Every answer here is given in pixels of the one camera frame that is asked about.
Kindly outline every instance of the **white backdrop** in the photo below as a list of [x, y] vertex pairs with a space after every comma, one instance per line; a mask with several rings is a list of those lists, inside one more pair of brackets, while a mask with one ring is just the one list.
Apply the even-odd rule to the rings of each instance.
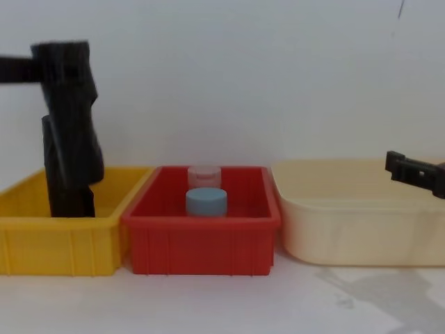
[[[445, 155], [445, 1], [2, 0], [0, 54], [89, 39], [107, 164]], [[0, 187], [42, 167], [38, 86], [0, 86]]]

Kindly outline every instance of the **red plastic bin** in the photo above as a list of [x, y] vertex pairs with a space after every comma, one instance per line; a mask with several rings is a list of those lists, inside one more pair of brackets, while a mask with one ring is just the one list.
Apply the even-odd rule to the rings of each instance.
[[268, 275], [281, 220], [267, 169], [222, 167], [228, 212], [216, 218], [186, 215], [187, 169], [158, 168], [122, 215], [133, 272]]

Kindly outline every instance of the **plastic tub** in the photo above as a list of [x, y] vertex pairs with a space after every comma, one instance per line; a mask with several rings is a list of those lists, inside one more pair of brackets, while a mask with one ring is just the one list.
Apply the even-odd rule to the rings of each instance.
[[96, 218], [50, 218], [45, 172], [0, 193], [0, 273], [111, 275], [127, 249], [120, 215], [152, 168], [107, 168]]
[[391, 181], [385, 161], [283, 161], [272, 172], [293, 256], [327, 265], [445, 265], [445, 200]]
[[222, 167], [226, 217], [186, 215], [187, 167], [161, 167], [122, 215], [134, 273], [268, 275], [280, 214], [268, 171]]

